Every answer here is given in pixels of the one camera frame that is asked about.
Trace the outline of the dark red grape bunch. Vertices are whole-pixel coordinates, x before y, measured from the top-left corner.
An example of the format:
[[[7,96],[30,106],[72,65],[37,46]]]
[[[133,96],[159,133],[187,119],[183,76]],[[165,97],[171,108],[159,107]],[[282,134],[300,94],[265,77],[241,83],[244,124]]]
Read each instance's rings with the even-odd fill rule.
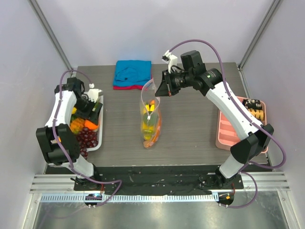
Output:
[[[87,127],[84,127],[77,135],[76,135],[77,141],[80,145],[80,151],[81,155],[87,159],[88,153],[90,148],[94,148],[98,144],[98,137],[97,134],[88,129]]]

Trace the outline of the clear pink-dotted zip bag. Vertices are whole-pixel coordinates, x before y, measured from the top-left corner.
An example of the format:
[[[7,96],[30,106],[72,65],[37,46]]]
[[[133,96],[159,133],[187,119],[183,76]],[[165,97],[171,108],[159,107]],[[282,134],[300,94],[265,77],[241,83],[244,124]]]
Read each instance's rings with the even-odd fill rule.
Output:
[[[155,93],[156,85],[151,79],[143,86],[140,97],[141,136],[146,149],[155,145],[161,134],[161,100]]]

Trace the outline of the yellow mango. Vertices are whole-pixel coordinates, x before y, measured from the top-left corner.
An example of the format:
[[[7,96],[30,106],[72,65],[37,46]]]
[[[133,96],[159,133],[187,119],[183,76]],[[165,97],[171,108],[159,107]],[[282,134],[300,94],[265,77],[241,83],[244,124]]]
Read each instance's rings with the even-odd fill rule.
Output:
[[[142,121],[147,126],[154,126],[158,123],[159,116],[157,113],[151,113],[148,115],[147,113],[144,113],[142,116]]]

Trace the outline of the orange carrot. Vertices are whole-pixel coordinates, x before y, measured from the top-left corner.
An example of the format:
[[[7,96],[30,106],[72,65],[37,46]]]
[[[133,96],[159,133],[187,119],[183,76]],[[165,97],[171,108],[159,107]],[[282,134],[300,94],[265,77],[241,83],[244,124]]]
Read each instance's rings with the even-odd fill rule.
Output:
[[[160,111],[157,113],[157,117],[158,117],[158,120],[157,120],[154,134],[148,140],[145,139],[143,142],[143,146],[145,148],[152,147],[158,141],[158,139],[160,137],[161,127],[162,127],[162,115],[161,115]]]

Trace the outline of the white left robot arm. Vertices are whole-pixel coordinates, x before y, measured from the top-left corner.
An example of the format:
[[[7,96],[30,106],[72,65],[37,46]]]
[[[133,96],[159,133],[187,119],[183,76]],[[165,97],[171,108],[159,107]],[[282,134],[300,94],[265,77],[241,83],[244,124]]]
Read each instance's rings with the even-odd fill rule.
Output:
[[[84,83],[77,78],[69,78],[66,83],[59,83],[55,90],[55,104],[44,127],[36,130],[42,155],[49,166],[60,166],[74,172],[78,178],[86,178],[85,185],[90,190],[97,190],[102,179],[96,175],[94,164],[87,162],[81,155],[81,147],[73,133],[71,117],[76,109],[77,118],[98,124],[103,110],[102,90]]]

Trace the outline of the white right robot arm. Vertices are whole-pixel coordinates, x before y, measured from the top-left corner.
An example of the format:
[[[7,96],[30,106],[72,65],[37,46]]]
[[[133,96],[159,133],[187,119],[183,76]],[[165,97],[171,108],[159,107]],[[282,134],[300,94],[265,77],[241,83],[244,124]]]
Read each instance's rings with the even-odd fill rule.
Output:
[[[155,96],[173,96],[182,88],[192,87],[224,114],[237,133],[240,141],[231,146],[230,156],[215,172],[215,184],[227,188],[241,168],[267,148],[274,128],[264,125],[243,106],[219,70],[206,69],[198,51],[182,54],[183,68],[177,71],[173,70],[177,63],[175,55],[167,51],[162,59],[168,63],[168,69],[162,72]]]

